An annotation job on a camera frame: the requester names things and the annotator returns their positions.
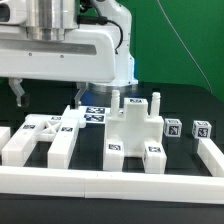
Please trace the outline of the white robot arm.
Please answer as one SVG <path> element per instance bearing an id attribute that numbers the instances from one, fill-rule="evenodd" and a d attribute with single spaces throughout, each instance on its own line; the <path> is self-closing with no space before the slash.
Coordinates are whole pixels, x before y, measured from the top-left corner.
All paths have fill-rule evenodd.
<path id="1" fill-rule="evenodd" d="M 116 0 L 0 0 L 0 77 L 20 107 L 24 79 L 75 82 L 74 107 L 89 85 L 135 86 L 131 22 Z"/>

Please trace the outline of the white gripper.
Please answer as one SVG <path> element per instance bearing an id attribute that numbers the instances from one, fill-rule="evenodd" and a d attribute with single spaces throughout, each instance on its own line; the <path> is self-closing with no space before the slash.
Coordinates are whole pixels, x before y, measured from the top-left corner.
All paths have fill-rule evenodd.
<path id="1" fill-rule="evenodd" d="M 115 43 L 108 31 L 91 26 L 67 31 L 59 42 L 30 40 L 25 28 L 0 26 L 0 77 L 9 77 L 17 106 L 23 108 L 30 96 L 21 78 L 77 82 L 74 108 L 78 109 L 86 82 L 115 79 Z"/>

